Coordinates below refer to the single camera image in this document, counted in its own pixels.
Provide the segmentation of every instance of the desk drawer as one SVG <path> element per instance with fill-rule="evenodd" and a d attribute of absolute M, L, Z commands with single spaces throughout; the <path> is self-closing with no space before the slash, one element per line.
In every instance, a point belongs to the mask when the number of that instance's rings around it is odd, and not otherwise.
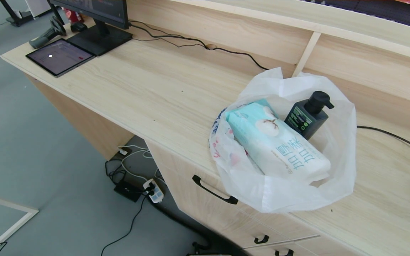
<path fill-rule="evenodd" d="M 164 165 L 165 167 L 175 171 L 177 175 L 186 179 L 191 179 L 194 175 L 201 178 L 202 182 L 207 183 L 210 187 L 215 188 L 217 191 L 226 191 L 221 180 L 210 175 L 208 172 L 201 170 L 200 168 L 190 164 L 189 162 L 181 159 L 179 156 L 167 151 L 166 149 L 159 147 L 154 143 L 146 142 L 154 160 L 158 165 Z M 317 232 L 305 224 L 296 220 L 294 217 L 288 214 L 265 214 L 261 213 L 247 204 L 238 202 L 234 207 L 246 212 L 255 219 L 259 220 L 268 227 L 274 229 L 278 233 L 286 236 L 290 240 L 296 240 L 305 237 L 311 237 L 317 235 Z"/>
<path fill-rule="evenodd" d="M 363 253 L 359 253 L 353 248 L 323 236 L 296 241 L 296 244 L 314 252 L 318 256 L 363 256 Z"/>
<path fill-rule="evenodd" d="M 267 238 L 263 244 L 288 241 L 283 235 L 205 191 L 192 178 L 180 177 L 175 171 L 163 165 L 158 167 L 180 210 L 241 248 L 257 246 L 255 238 L 263 240 L 264 236 Z M 200 184 L 211 188 L 202 180 Z"/>
<path fill-rule="evenodd" d="M 275 256 L 278 251 L 279 256 L 288 255 L 289 250 L 293 251 L 293 256 L 316 256 L 311 251 L 299 246 L 294 242 L 281 243 L 246 249 L 245 252 L 252 256 Z"/>

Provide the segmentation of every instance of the computer mouse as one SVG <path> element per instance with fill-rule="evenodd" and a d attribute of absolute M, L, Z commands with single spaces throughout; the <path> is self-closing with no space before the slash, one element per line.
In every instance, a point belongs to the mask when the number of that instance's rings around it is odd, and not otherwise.
<path fill-rule="evenodd" d="M 72 32 L 82 32 L 87 28 L 88 27 L 85 24 L 81 23 L 81 22 L 75 22 L 72 25 L 70 25 L 70 30 Z"/>

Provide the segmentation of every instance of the white cable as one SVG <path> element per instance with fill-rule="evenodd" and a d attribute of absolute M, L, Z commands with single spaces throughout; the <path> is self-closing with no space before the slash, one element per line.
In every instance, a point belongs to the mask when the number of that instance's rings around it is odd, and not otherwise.
<path fill-rule="evenodd" d="M 136 145 L 118 146 L 119 149 L 129 148 L 129 147 L 135 147 L 135 148 L 138 148 L 138 149 L 142 149 L 142 150 L 145 151 L 145 152 L 143 153 L 143 157 L 145 157 L 145 158 L 147 158 L 147 159 L 153 159 L 153 156 L 146 156 L 146 155 L 145 155 L 146 153 L 151 154 L 151 152 L 150 152 L 150 150 L 149 150 L 148 148 L 142 148 L 142 147 L 139 147 L 139 146 L 136 146 Z"/>
<path fill-rule="evenodd" d="M 163 179 L 161 178 L 162 175 L 159 176 L 159 177 L 156 176 L 156 173 L 158 173 L 158 170 L 159 170 L 159 168 L 156 169 L 156 171 L 154 172 L 154 178 L 155 178 L 155 179 L 158 179 L 158 180 L 160 180 L 160 181 L 162 181 L 165 185 L 167 185 L 167 183 L 165 182 L 165 180 L 163 180 Z"/>
<path fill-rule="evenodd" d="M 133 154 L 135 154 L 135 153 L 138 153 L 138 152 L 146 152 L 146 150 L 139 150 L 139 151 L 135 151 L 135 152 L 132 152 L 132 153 L 130 153 L 127 157 L 125 157 L 125 158 L 123 158 L 123 160 L 121 160 L 121 165 L 122 165 L 122 167 L 124 168 L 124 170 L 127 172 L 127 173 L 129 173 L 130 175 L 132 175 L 132 176 L 134 176 L 134 177 L 137 177 L 137 178 L 142 178 L 142 179 L 144 179 L 145 181 L 148 181 L 145 177 L 143 177 L 143 176 L 139 176 L 139 175 L 135 175 L 135 174 L 133 174 L 133 173 L 131 173 L 128 169 L 126 169 L 126 167 L 124 166 L 124 160 L 126 160 L 128 157 L 130 157 L 131 155 L 133 155 Z"/>
<path fill-rule="evenodd" d="M 120 149 L 120 148 L 130 148 L 130 147 L 135 147 L 135 148 L 138 148 L 138 149 L 149 150 L 148 148 L 142 148 L 142 147 L 139 147 L 139 146 L 136 146 L 136 145 L 124 145 L 124 146 L 118 146 L 118 148 L 119 148 L 119 149 Z"/>

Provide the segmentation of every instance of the monitor stand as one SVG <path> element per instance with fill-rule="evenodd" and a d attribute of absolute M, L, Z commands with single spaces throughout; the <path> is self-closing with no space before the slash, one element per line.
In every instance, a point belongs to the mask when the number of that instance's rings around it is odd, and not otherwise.
<path fill-rule="evenodd" d="M 70 37 L 69 42 L 97 56 L 109 52 L 132 39 L 132 34 L 94 19 L 96 25 Z"/>

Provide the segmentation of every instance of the computer monitor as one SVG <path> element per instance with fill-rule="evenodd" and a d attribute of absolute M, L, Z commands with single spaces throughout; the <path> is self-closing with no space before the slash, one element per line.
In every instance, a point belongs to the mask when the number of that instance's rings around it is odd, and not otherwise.
<path fill-rule="evenodd" d="M 67 39 L 91 53 L 102 54 L 132 39 L 132 34 L 122 29 L 129 28 L 126 0 L 50 0 L 58 5 L 94 19 L 96 25 Z"/>

